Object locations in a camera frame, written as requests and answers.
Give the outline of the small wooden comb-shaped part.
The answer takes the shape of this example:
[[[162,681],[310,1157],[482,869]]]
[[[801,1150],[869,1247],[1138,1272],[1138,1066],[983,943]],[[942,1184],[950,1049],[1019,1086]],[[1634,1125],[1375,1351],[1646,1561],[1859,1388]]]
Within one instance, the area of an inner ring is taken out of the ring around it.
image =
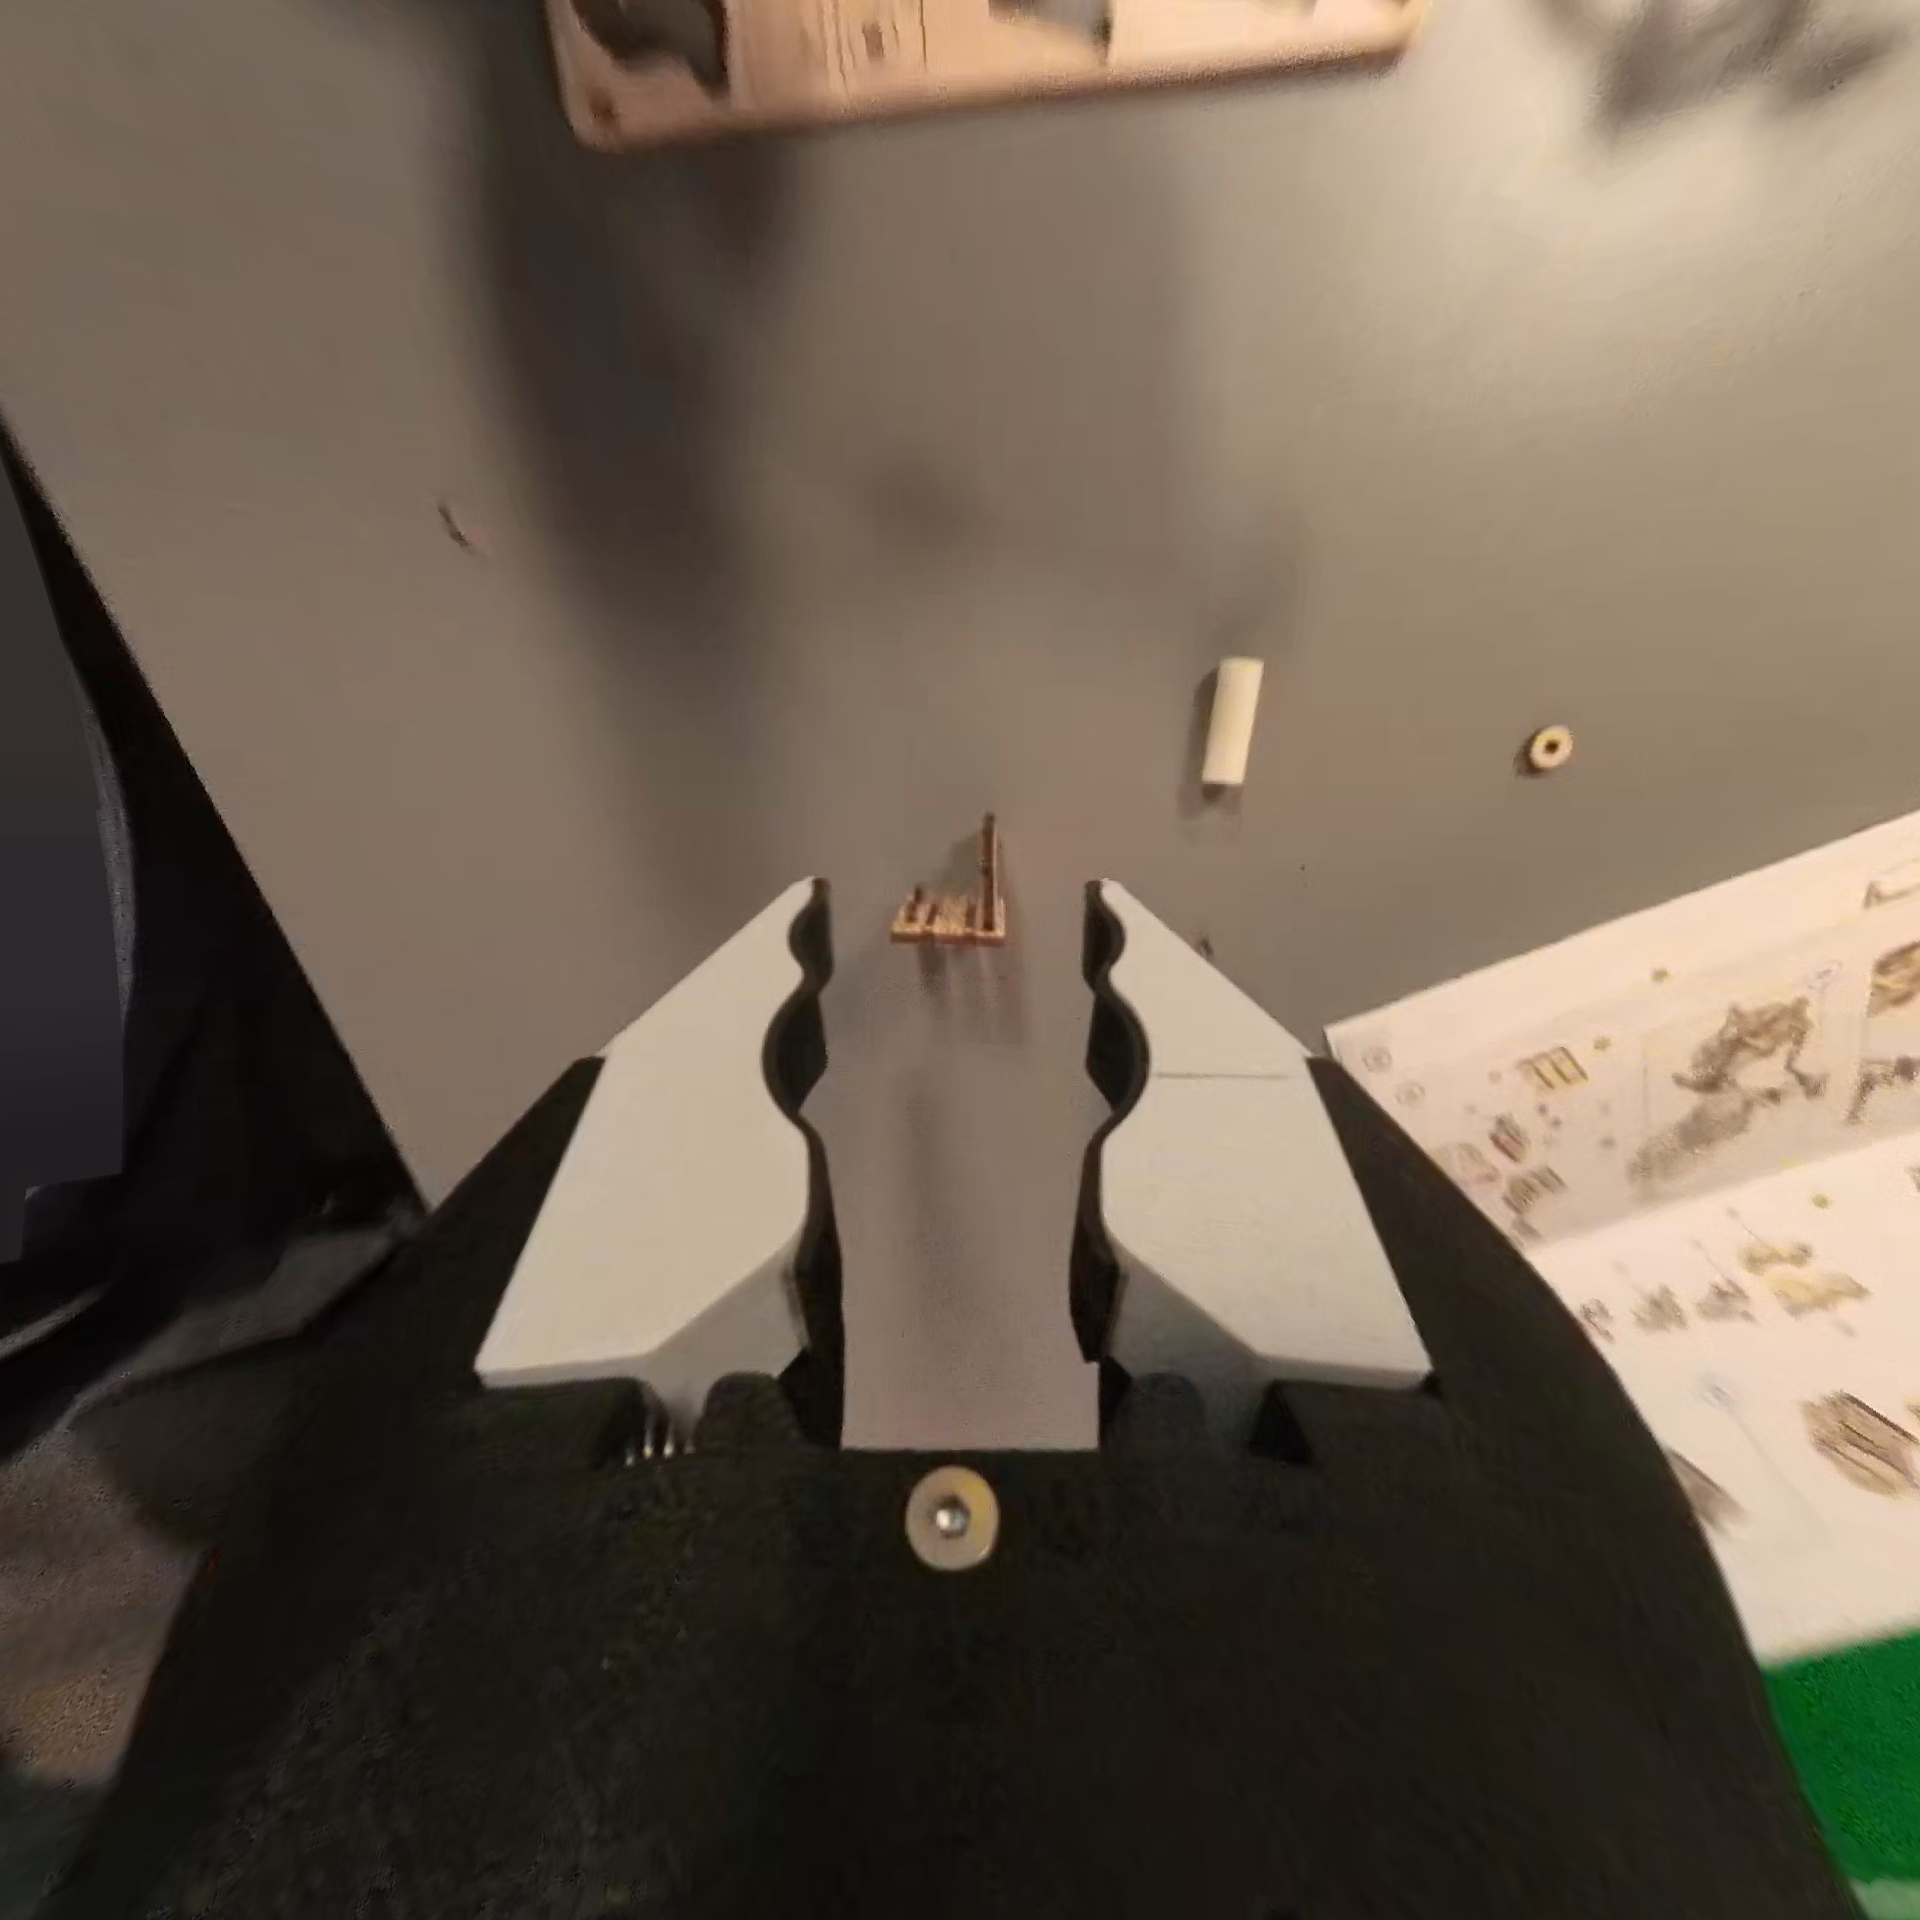
[[[960,890],[914,886],[894,912],[887,932],[894,945],[1000,948],[1008,943],[1010,909],[993,810],[979,817],[969,886]]]

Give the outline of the wooden laser-cut parts sheet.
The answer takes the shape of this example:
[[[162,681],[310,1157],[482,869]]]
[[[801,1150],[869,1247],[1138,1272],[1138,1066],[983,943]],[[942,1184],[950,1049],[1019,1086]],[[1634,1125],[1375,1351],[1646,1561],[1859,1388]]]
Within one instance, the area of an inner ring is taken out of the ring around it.
[[[547,1],[598,152],[1395,61],[1426,1]]]

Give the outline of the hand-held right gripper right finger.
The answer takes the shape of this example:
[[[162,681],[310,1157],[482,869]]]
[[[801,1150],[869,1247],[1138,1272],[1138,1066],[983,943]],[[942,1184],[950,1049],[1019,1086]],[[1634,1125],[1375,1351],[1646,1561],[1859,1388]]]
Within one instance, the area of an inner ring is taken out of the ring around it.
[[[1112,1406],[1177,1375],[1207,1422],[1271,1385],[1415,1390],[1432,1361],[1313,1056],[1118,879],[1086,889],[1087,1078],[1072,1330]]]

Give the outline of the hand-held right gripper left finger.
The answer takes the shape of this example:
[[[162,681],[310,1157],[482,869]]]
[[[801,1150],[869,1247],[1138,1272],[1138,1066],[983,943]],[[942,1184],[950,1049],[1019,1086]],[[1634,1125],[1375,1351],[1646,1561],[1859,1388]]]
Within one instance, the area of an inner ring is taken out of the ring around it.
[[[784,886],[597,1054],[597,1073],[473,1359],[482,1385],[633,1381],[701,1413],[726,1375],[846,1404],[825,1145],[829,889]]]

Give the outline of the printed instruction sheet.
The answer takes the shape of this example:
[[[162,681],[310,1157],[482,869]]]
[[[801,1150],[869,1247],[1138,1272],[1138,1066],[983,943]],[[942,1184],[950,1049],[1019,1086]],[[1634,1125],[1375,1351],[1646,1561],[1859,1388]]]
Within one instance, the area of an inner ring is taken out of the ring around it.
[[[1763,1663],[1915,1631],[1912,810],[1327,1049],[1584,1325]]]

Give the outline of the green mat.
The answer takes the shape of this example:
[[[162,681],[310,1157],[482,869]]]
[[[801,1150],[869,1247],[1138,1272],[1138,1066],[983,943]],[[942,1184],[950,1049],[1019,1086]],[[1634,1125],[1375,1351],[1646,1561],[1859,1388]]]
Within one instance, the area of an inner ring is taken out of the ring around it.
[[[1917,1637],[1763,1669],[1771,1714],[1863,1912],[1917,1916]]]

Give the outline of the small white cylinder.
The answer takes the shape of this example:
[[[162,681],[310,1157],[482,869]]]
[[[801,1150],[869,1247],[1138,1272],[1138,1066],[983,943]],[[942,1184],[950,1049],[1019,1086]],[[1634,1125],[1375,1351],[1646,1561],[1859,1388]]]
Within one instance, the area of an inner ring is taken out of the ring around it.
[[[1246,783],[1261,684],[1264,660],[1257,655],[1224,655],[1214,668],[1198,766],[1198,781],[1208,794],[1238,790]]]

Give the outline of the person's dark clothing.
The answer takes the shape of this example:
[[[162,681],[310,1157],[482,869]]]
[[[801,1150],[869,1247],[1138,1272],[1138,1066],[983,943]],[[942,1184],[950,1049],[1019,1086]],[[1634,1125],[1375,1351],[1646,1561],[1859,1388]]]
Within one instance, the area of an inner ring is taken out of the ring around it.
[[[418,1189],[5,432],[5,1422]]]

